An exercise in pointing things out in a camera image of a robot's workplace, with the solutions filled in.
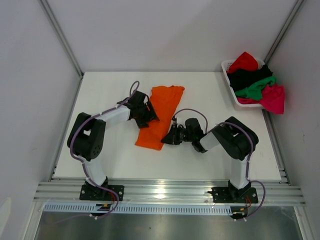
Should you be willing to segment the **orange t shirt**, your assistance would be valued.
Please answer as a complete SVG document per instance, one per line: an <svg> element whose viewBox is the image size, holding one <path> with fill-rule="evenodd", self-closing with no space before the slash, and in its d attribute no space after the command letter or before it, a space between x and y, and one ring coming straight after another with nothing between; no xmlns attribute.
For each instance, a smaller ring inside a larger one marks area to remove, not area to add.
<svg viewBox="0 0 320 240"><path fill-rule="evenodd" d="M149 122L149 127L139 131L135 145L160 151L161 140L167 135L171 119L181 101L185 88L183 86L156 86L151 90L150 102L158 120Z"/></svg>

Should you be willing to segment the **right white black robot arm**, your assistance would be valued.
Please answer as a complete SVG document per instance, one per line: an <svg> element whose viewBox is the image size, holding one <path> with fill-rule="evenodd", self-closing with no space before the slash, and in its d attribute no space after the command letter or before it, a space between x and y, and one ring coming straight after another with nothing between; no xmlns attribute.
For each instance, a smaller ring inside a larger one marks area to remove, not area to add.
<svg viewBox="0 0 320 240"><path fill-rule="evenodd" d="M206 153L218 145L231 157L231 177L228 187L209 191L213 197L220 197L222 201L239 202L249 196L251 183L248 180L249 161L259 143L258 136L237 118L231 116L216 125L208 132L204 132L197 118L188 118L184 125L178 124L173 118L167 135L161 142L167 145L180 145L189 142L198 153Z"/></svg>

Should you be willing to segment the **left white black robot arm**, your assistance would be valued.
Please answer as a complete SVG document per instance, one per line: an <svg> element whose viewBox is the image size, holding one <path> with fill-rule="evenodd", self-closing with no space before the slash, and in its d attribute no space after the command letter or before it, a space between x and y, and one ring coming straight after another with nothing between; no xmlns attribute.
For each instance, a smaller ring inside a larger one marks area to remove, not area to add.
<svg viewBox="0 0 320 240"><path fill-rule="evenodd" d="M148 128L158 116L147 94L134 91L129 97L103 112L94 115L78 114L67 139L72 158L81 162L86 182L91 185L91 194L97 200L108 196L109 188L104 184L107 176L98 158L103 149L105 132L122 122L134 120L140 129Z"/></svg>

